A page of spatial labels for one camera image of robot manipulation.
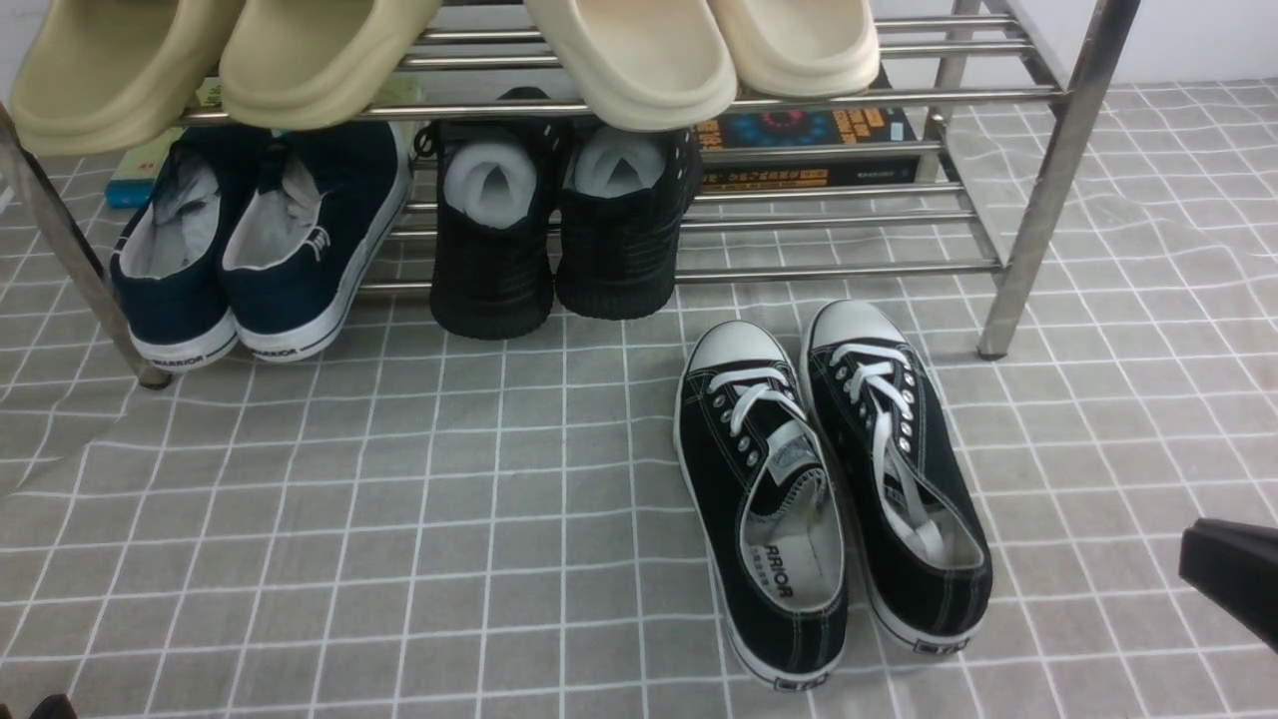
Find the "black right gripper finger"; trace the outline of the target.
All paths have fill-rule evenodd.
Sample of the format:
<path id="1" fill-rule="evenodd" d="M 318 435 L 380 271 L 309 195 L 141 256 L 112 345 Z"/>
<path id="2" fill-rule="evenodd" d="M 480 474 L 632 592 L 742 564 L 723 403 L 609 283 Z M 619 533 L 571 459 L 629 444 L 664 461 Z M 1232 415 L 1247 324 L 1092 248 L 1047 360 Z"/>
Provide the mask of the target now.
<path id="1" fill-rule="evenodd" d="M 1277 527 L 1197 518 L 1182 533 L 1178 573 L 1277 650 Z"/>

